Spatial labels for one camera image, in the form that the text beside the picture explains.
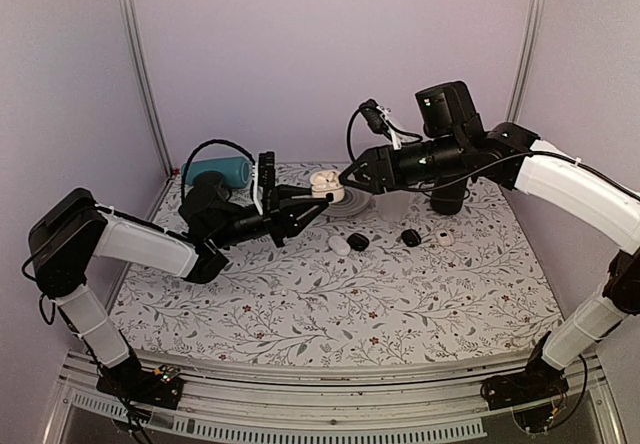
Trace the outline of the beige earbud charging case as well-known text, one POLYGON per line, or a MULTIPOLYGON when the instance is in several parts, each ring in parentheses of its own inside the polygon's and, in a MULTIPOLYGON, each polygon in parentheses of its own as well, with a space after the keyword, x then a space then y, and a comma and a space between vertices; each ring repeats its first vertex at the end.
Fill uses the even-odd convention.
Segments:
POLYGON ((310 176, 311 195, 314 198, 332 197, 331 202, 337 203, 344 199, 344 186, 339 181, 340 172, 337 170, 321 170, 310 176))

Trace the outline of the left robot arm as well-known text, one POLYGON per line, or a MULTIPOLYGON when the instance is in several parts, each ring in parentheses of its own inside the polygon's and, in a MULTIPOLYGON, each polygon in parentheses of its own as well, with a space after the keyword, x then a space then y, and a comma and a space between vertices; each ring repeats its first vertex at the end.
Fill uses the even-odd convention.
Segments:
POLYGON ((36 283, 51 309, 43 321, 62 317, 85 343, 100 373, 99 391, 131 402, 176 409, 184 382, 179 369, 161 365, 148 371, 87 285, 86 269, 94 257, 107 257, 161 270, 189 283, 212 282, 228 265, 223 251, 244 241, 268 236, 278 247, 295 237, 343 190, 277 185, 271 174, 259 181, 261 200, 248 206, 231 202, 224 176, 209 171, 197 176, 182 197, 179 213, 188 230, 177 234, 112 208, 99 205, 91 192, 76 188, 29 232, 36 283))

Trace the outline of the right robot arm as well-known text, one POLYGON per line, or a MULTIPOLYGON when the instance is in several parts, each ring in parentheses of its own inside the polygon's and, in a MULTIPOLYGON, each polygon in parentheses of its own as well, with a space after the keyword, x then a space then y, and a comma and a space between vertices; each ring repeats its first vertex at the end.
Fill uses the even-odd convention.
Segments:
POLYGON ((515 123, 484 130, 462 81, 421 90, 415 97, 426 137, 365 150, 340 174, 342 185, 373 195, 428 193, 434 211, 455 214, 468 180, 484 177, 565 210, 618 246, 607 282, 540 339, 525 368, 488 378, 481 385, 481 395, 492 410, 567 392, 565 368, 639 312, 638 193, 515 123))

